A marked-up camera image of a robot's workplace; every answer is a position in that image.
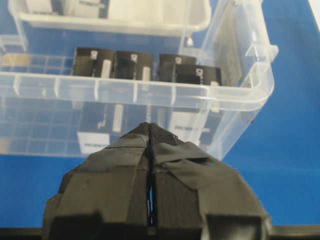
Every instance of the white label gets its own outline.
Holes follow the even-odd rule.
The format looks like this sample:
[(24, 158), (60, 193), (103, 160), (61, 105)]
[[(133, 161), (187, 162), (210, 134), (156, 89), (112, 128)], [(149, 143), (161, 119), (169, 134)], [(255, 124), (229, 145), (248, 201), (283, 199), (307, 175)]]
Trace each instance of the white label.
[(26, 0), (26, 5), (30, 13), (49, 14), (53, 12), (51, 0)]
[(97, 125), (98, 129), (106, 127), (106, 124), (107, 124), (107, 112), (108, 112), (107, 108), (108, 108), (108, 105), (105, 104), (104, 105), (104, 113), (103, 113), (103, 121), (99, 121), (98, 122), (98, 125)]
[(97, 57), (98, 57), (98, 51), (92, 50), (92, 51), (91, 51), (91, 56), (90, 56), (90, 58), (91, 58), (92, 60), (96, 60)]
[(181, 64), (181, 63), (182, 63), (181, 57), (178, 57), (178, 56), (177, 56), (177, 57), (175, 58), (175, 63), (176, 63), (176, 64)]
[(121, 132), (123, 115), (124, 106), (122, 104), (116, 104), (114, 107), (112, 131), (116, 133)]
[(151, 79), (151, 69), (148, 66), (144, 66), (142, 69), (142, 81), (150, 81)]
[(152, 107), (151, 105), (146, 106), (146, 116), (145, 116), (145, 121), (147, 123), (151, 123), (151, 114), (152, 114)]
[(111, 61), (109, 59), (103, 60), (101, 78), (109, 78), (111, 70)]
[(172, 112), (169, 131), (184, 142), (190, 141), (197, 115), (195, 112)]
[(202, 68), (196, 68), (195, 69), (195, 74), (196, 74), (197, 77), (200, 78), (200, 84), (203, 85), (204, 84), (204, 82), (203, 82), (203, 80), (204, 80), (204, 70)]
[[(150, 80), (151, 80), (151, 69), (148, 66), (144, 66), (142, 69), (142, 81), (149, 82)], [(148, 85), (142, 86), (143, 91), (148, 91), (148, 89), (149, 89)]]
[(98, 18), (100, 0), (74, 0), (74, 7), (70, 11), (77, 17)]
[(138, 61), (138, 55), (137, 54), (131, 54), (131, 61), (134, 61), (136, 63)]
[(166, 116), (165, 109), (159, 108), (157, 111), (156, 123), (159, 125), (160, 128), (165, 127), (165, 116)]
[(110, 135), (96, 132), (78, 132), (82, 154), (92, 154), (110, 145)]

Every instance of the blue table surface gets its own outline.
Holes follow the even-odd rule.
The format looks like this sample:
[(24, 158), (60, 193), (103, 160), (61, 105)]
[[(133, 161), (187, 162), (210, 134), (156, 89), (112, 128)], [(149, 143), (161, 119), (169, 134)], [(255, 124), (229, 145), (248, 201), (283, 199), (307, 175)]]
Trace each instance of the blue table surface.
[[(224, 162), (241, 172), (273, 224), (320, 224), (320, 33), (308, 0), (262, 6), (279, 47), (275, 90)], [(0, 227), (41, 227), (47, 199), (83, 160), (0, 156)]]

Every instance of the black plastic bar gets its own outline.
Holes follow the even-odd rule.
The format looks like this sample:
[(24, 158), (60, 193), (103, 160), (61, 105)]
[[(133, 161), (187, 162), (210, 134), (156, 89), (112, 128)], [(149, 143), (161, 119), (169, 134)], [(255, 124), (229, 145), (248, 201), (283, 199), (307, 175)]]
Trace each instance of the black plastic bar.
[[(156, 229), (149, 227), (148, 239), (156, 237)], [(0, 228), (1, 240), (41, 240), (41, 228)], [(274, 226), (270, 240), (320, 240), (320, 225)]]

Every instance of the black electronic component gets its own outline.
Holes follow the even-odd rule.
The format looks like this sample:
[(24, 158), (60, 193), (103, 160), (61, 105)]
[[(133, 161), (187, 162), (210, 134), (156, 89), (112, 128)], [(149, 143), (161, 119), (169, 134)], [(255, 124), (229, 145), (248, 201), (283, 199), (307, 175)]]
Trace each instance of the black electronic component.
[(109, 78), (112, 73), (114, 53), (108, 49), (79, 47), (75, 51), (72, 75)]

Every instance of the clear plastic container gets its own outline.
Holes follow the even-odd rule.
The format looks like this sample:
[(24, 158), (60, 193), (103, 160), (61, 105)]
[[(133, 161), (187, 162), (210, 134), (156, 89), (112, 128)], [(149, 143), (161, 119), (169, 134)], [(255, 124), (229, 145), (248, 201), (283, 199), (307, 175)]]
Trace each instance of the clear plastic container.
[[(0, 26), (0, 154), (84, 156), (79, 126), (93, 102), (123, 110), (109, 142), (152, 121), (222, 160), (273, 92), (278, 48), (262, 0), (87, 1), (103, 17), (77, 6), (86, 1), (58, 13), (28, 2), (9, 0)], [(221, 68), (222, 86), (71, 76), (78, 47), (151, 53), (154, 75), (159, 54), (194, 56)]]

